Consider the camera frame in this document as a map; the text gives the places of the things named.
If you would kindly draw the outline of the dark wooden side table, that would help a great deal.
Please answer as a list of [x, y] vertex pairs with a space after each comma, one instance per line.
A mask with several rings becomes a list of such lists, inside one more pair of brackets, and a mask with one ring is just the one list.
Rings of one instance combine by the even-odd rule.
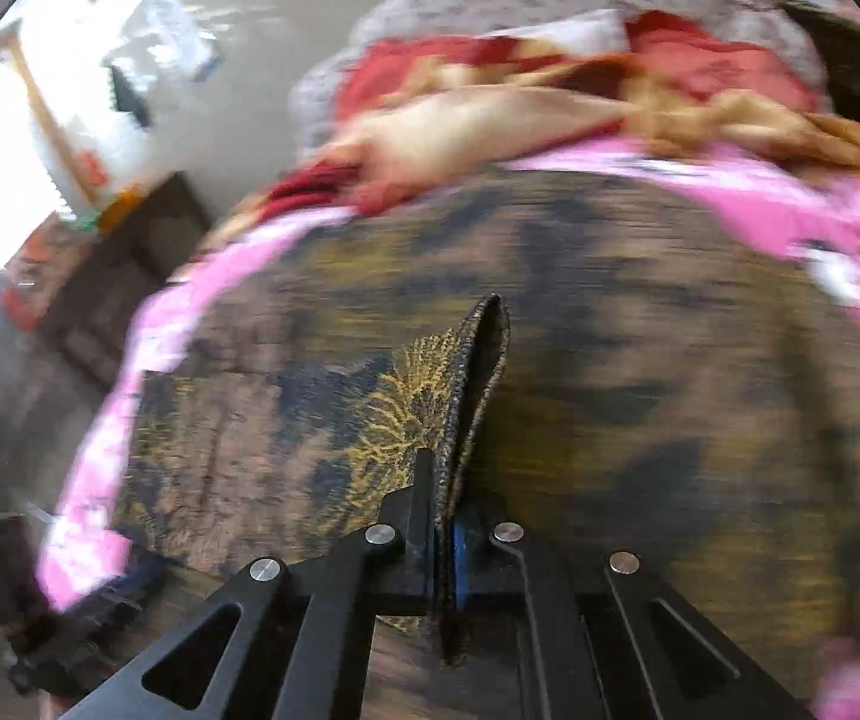
[[110, 392], [137, 307], [167, 286], [211, 224], [185, 174], [163, 179], [72, 266], [38, 320], [38, 337], [82, 380]]

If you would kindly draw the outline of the red and gold satin quilt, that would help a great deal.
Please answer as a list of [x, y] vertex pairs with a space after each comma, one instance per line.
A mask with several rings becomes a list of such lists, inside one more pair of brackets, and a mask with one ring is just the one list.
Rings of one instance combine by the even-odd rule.
[[732, 145], [805, 174], [860, 177], [860, 123], [819, 112], [772, 50], [664, 11], [606, 21], [617, 34], [593, 50], [547, 26], [373, 44], [337, 89], [329, 140], [241, 200], [199, 247], [214, 252], [309, 206], [379, 215], [485, 163], [599, 133], [629, 135], [651, 158], [697, 160]]

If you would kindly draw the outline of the white small pillow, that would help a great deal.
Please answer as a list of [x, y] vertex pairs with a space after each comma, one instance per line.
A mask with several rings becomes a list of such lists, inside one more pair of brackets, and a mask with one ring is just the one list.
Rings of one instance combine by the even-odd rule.
[[570, 18], [563, 18], [563, 20], [539, 23], [539, 25], [487, 32], [487, 37], [497, 36], [544, 39], [572, 55], [630, 52], [629, 35], [625, 29], [624, 18], [613, 8], [598, 8]]

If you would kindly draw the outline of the grey floral pillow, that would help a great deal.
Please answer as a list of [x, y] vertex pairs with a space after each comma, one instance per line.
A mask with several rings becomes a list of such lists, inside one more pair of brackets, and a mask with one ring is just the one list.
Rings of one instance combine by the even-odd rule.
[[773, 50], [805, 86], [820, 109], [830, 107], [827, 70], [811, 36], [777, 7], [759, 0], [384, 0], [355, 21], [347, 44], [311, 67], [288, 95], [297, 153], [308, 156], [331, 135], [337, 89], [381, 39], [439, 34], [484, 34], [586, 15], [612, 8], [622, 15], [659, 10], [697, 23], [711, 36]]

